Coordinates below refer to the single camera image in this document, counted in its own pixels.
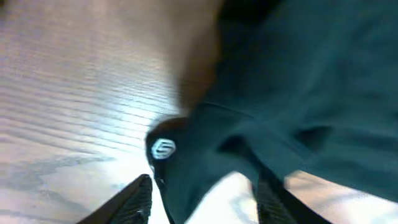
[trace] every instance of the dark cloth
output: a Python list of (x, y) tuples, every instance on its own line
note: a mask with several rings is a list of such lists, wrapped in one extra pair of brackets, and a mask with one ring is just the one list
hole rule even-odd
[(183, 223), (231, 171), (258, 186), (264, 169), (303, 170), (398, 202), (397, 9), (227, 1), (216, 82), (155, 172), (169, 216)]

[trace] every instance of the logo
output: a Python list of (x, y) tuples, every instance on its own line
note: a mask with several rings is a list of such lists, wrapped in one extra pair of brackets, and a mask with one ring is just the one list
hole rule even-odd
[(167, 159), (175, 152), (175, 143), (169, 139), (158, 139), (151, 152), (154, 159)]

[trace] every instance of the black garment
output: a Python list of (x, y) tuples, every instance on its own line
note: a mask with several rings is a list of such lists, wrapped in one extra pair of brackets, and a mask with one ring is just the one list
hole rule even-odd
[(398, 201), (398, 1), (247, 2), (261, 14), (225, 7), (217, 81), (154, 161), (169, 217), (231, 171), (258, 186), (303, 170)]

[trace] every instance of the wooden table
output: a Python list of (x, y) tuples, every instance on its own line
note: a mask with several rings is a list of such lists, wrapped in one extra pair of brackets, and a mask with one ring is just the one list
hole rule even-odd
[[(1, 15), (0, 223), (75, 223), (139, 174), (151, 174), (146, 132), (187, 115), (213, 79), (219, 5), (8, 1)], [(290, 186), (335, 222), (398, 222), (398, 206), (385, 200), (303, 173)], [(247, 180), (235, 174), (191, 223), (250, 223), (254, 207)], [(151, 223), (167, 223), (158, 191), (152, 213)]]

